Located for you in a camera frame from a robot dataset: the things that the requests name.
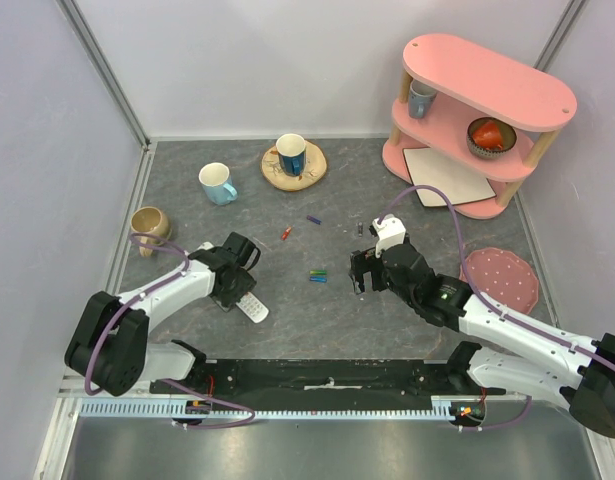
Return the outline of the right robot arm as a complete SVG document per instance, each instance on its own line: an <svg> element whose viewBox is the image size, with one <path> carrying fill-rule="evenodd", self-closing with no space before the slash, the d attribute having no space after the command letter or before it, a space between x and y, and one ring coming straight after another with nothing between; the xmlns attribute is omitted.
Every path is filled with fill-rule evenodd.
<svg viewBox="0 0 615 480"><path fill-rule="evenodd" d="M373 290L391 291L427 323L508 350L501 355L480 347L469 359L450 363L444 377L452 391L464 394L479 385L549 401L615 439L615 335L593 339L520 314L458 278L435 273L409 242L353 252L350 277L359 293L366 274Z"/></svg>

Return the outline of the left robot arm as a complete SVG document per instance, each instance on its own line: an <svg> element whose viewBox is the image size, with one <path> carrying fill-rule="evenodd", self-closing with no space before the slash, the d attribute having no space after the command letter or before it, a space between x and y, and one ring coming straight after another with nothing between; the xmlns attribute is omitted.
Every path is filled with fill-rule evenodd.
<svg viewBox="0 0 615 480"><path fill-rule="evenodd" d="M238 308L254 323L269 313L253 294L251 271L261 250L245 236L232 232L223 244L205 242L192 252L160 238L155 248L179 256L181 263L134 290L117 295L99 291L84 307L64 361L83 376L89 395L121 396L137 383L166 380L185 393L198 392L207 378L199 363L205 355L180 340L152 344L151 331L204 298L225 312Z"/></svg>

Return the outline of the white remote control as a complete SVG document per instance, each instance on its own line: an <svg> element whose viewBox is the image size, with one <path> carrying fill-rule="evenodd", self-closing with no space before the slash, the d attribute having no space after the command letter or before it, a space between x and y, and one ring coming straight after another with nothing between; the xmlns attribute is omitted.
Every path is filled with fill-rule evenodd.
<svg viewBox="0 0 615 480"><path fill-rule="evenodd" d="M245 294L236 306L255 324L264 321L268 314L268 308L251 292Z"/></svg>

